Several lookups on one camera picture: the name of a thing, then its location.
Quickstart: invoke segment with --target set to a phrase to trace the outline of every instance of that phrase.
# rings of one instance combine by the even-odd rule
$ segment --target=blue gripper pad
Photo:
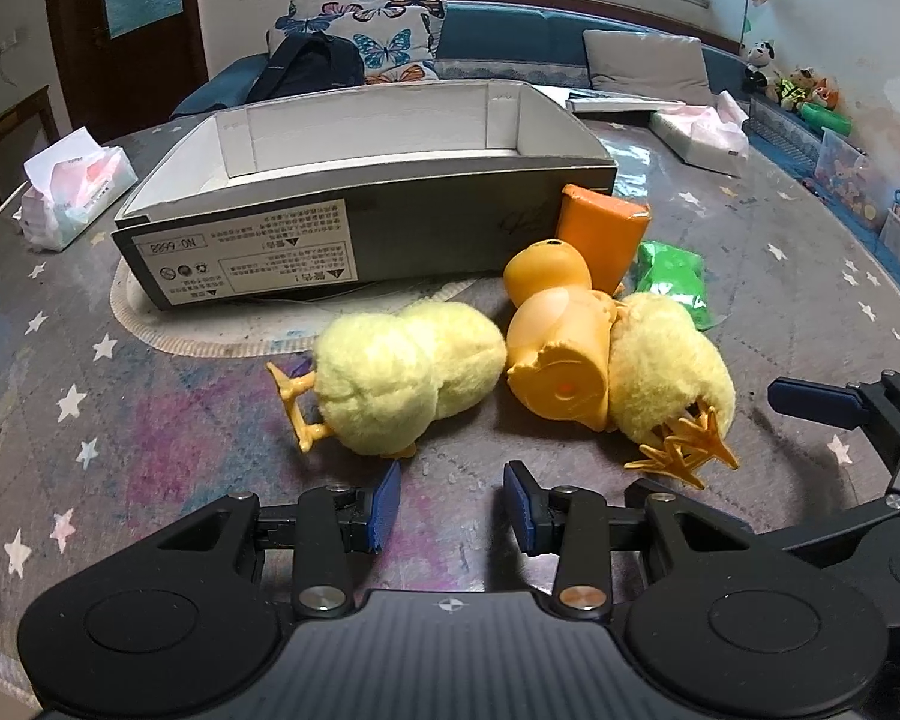
[[[768,386],[767,401],[777,413],[845,430],[853,430],[869,420],[860,396],[845,386],[781,376]]]
[[[394,460],[384,478],[373,492],[370,522],[367,523],[367,540],[373,552],[381,552],[394,529],[396,512],[400,509],[400,464]]]
[[[520,551],[533,552],[536,546],[536,528],[530,517],[530,498],[509,464],[504,466],[504,503]]]

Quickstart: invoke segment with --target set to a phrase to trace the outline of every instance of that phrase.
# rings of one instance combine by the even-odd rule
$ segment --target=door
[[[98,141],[163,124],[207,80],[197,0],[47,0],[74,127]]]

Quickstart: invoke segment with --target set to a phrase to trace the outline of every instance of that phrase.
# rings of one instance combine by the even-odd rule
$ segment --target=green package
[[[706,306],[700,255],[660,241],[644,241],[636,250],[636,280],[636,292],[667,295],[682,303],[698,330],[714,326]]]

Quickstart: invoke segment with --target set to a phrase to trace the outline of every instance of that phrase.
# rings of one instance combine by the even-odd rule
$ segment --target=beige pillow
[[[583,45],[594,89],[713,104],[698,38],[588,29]]]

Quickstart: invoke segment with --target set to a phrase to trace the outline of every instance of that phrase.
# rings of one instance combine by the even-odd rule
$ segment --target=rubber duck head
[[[506,294],[519,308],[531,296],[553,287],[583,287],[593,282],[583,255],[556,238],[530,245],[504,269]]]

